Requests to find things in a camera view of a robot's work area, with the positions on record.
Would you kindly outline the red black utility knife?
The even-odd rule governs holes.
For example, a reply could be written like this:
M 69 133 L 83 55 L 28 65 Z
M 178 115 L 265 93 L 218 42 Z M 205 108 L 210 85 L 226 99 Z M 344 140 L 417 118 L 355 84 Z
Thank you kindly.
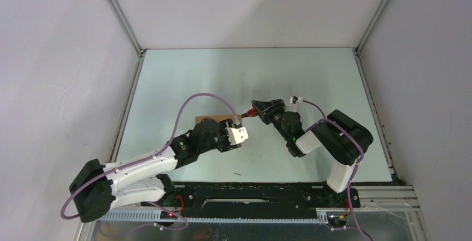
M 259 116 L 259 115 L 257 114 L 257 111 L 252 107 L 250 110 L 248 110 L 246 113 L 242 115 L 242 118 L 256 117 L 256 116 Z

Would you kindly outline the brown cardboard express box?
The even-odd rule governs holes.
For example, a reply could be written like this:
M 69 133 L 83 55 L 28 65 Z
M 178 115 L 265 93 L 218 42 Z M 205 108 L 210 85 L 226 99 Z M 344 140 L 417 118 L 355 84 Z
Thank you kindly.
M 228 114 L 228 115 L 205 115 L 205 116 L 196 116 L 195 117 L 195 124 L 198 124 L 202 122 L 204 119 L 213 119 L 217 122 L 226 120 L 226 119 L 231 119 L 233 124 L 239 125 L 242 124 L 242 116 L 241 114 L 237 115 L 237 120 L 239 121 L 238 123 L 236 122 L 236 119 L 234 118 L 233 114 Z

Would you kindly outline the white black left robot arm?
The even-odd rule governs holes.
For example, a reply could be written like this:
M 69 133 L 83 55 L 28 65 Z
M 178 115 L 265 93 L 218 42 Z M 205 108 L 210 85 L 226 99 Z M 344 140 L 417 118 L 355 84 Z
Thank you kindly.
M 247 129 L 231 119 L 217 122 L 206 118 L 173 137 L 162 150 L 115 163 L 90 160 L 69 186 L 77 216 L 88 223 L 125 205 L 147 201 L 170 205 L 176 191 L 168 171 L 192 164 L 212 150 L 223 153 L 237 149 L 247 139 Z

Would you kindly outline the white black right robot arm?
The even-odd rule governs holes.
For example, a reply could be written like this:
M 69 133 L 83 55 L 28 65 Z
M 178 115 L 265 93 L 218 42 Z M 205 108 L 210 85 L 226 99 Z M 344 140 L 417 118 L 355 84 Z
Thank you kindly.
M 297 111 L 300 103 L 309 101 L 292 96 L 288 103 L 281 99 L 270 101 L 253 100 L 248 116 L 258 116 L 266 125 L 273 125 L 286 141 L 289 153 L 294 157 L 305 155 L 323 147 L 334 158 L 330 174 L 326 180 L 324 200 L 330 206 L 339 206 L 346 199 L 345 190 L 373 143 L 370 131 L 340 110 L 321 119 L 307 129 L 303 128 Z

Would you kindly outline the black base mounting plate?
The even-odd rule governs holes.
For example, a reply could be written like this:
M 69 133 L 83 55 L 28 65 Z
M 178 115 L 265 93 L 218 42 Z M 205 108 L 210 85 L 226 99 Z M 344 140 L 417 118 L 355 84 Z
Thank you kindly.
M 341 216 L 360 207 L 354 188 L 334 193 L 326 183 L 173 183 L 166 174 L 156 175 L 164 184 L 157 204 L 177 208 L 193 219 L 318 219 L 322 209 L 337 209 Z

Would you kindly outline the aluminium frame rail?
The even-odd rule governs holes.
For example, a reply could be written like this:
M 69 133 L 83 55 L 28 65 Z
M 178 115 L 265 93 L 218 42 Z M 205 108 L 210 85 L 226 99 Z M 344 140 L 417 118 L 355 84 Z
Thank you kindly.
M 430 240 L 411 185 L 178 182 L 163 203 L 101 210 L 80 240 Z

